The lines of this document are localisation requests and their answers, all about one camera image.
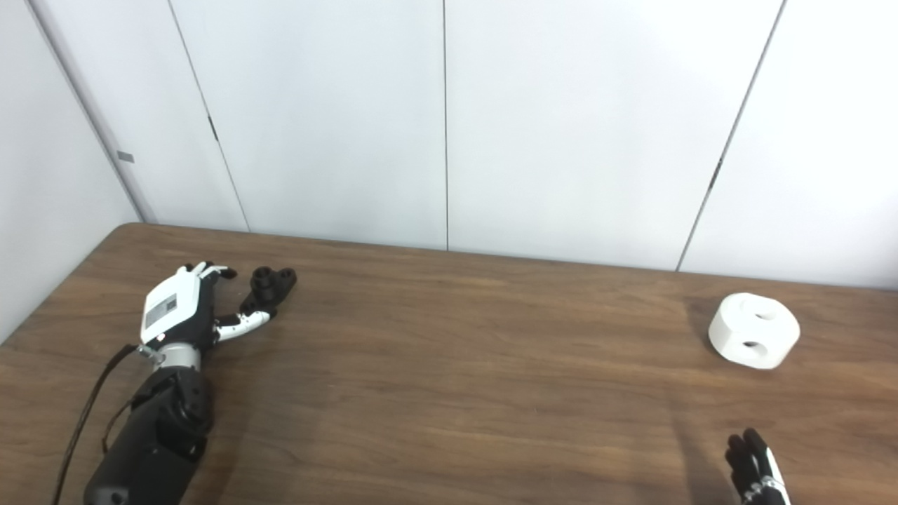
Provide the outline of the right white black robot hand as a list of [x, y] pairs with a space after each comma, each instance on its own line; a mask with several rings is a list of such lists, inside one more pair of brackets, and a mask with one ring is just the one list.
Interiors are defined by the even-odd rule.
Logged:
[[740, 504], [790, 504], [782, 470], [772, 448], [756, 429], [728, 437], [725, 460]]

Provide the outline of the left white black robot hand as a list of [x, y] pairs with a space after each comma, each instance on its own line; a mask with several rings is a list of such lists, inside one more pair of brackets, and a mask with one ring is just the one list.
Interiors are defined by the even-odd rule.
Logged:
[[215, 314], [215, 288], [237, 272], [224, 265], [186, 264], [164, 279], [145, 298], [141, 345], [155, 351], [186, 343], [201, 352], [259, 329], [274, 318], [271, 309]]

